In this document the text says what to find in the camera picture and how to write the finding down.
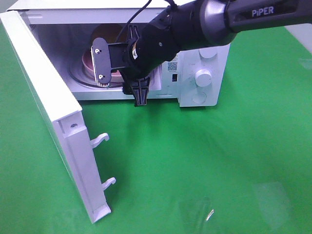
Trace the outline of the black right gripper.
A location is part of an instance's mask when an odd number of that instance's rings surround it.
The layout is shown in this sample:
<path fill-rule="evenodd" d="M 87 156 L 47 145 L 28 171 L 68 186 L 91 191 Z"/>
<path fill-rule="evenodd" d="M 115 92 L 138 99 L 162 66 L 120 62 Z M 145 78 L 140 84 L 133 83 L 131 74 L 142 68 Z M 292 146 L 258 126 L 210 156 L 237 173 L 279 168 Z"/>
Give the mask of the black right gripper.
<path fill-rule="evenodd" d="M 135 98 L 135 106 L 145 106 L 149 93 L 149 73 L 180 51 L 169 24 L 148 23 L 139 33 L 138 24 L 128 26 L 126 61 L 129 66 L 120 72 L 127 89 Z"/>

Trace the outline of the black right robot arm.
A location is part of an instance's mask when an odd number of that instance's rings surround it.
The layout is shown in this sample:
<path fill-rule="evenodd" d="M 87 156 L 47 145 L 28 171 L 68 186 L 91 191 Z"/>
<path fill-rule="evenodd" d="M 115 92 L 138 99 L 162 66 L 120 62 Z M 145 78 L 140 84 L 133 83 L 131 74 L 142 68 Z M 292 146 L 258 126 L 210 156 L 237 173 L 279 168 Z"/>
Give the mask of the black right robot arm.
<path fill-rule="evenodd" d="M 223 46 L 242 31 L 311 23 L 309 0 L 195 0 L 171 4 L 147 23 L 125 51 L 123 92 L 146 105 L 149 73 L 178 52 Z"/>

